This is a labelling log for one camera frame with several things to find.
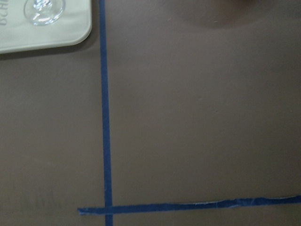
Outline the clear wine glass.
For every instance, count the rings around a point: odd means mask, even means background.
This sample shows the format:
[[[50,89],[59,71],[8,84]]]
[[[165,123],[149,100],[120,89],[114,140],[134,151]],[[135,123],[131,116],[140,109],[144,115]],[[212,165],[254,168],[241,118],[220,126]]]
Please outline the clear wine glass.
[[[56,22],[65,10],[64,0],[27,0],[24,16],[34,25],[48,25]]]

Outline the cream bear tray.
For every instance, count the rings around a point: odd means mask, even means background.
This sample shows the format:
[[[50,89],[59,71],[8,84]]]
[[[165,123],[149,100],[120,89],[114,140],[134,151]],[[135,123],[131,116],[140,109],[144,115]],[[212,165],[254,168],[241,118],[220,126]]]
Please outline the cream bear tray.
[[[24,15],[24,0],[0,2],[0,52],[2,54],[76,45],[92,30],[92,2],[67,0],[57,21],[34,25]]]

